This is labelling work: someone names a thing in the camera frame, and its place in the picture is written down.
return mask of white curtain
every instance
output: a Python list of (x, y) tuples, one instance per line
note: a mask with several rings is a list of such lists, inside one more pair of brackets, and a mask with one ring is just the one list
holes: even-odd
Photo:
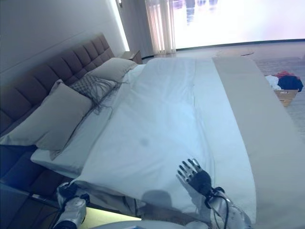
[(145, 0), (154, 54), (175, 53), (173, 0)]

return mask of beige pillow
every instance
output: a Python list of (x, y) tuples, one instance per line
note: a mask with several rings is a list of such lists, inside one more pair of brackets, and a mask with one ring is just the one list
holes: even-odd
[(90, 99), (60, 83), (40, 107), (0, 139), (0, 144), (62, 150), (91, 105)]
[(137, 66), (136, 62), (122, 58), (111, 58), (87, 74), (119, 83), (124, 75), (135, 66)]

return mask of upholstered headboard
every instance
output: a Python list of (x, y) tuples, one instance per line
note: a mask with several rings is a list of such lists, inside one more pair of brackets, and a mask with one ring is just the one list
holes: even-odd
[(4, 135), (24, 121), (48, 95), (55, 81), (70, 85), (87, 72), (114, 57), (103, 34), (52, 58), (1, 88), (0, 133)]

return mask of white wall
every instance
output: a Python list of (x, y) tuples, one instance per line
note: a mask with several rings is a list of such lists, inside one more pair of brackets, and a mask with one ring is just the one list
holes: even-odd
[(121, 54), (125, 47), (111, 1), (1, 0), (1, 84), (99, 32), (114, 55)]
[(129, 48), (140, 50), (142, 57), (153, 55), (153, 46), (149, 30), (144, 0), (122, 0), (118, 7)]

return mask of robotic arm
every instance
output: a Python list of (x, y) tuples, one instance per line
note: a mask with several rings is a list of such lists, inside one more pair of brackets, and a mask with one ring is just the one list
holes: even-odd
[(252, 229), (247, 214), (235, 205), (221, 187), (212, 188), (211, 178), (196, 159), (179, 166), (178, 174), (197, 192), (205, 196), (205, 205), (224, 221), (224, 229)]
[[(178, 174), (198, 193), (205, 196), (205, 205), (224, 221), (224, 229), (252, 229), (249, 217), (236, 206), (221, 187), (212, 188), (211, 178), (196, 159), (182, 162)], [(89, 195), (76, 184), (63, 183), (57, 188), (62, 213), (54, 229), (77, 229), (86, 216)]]

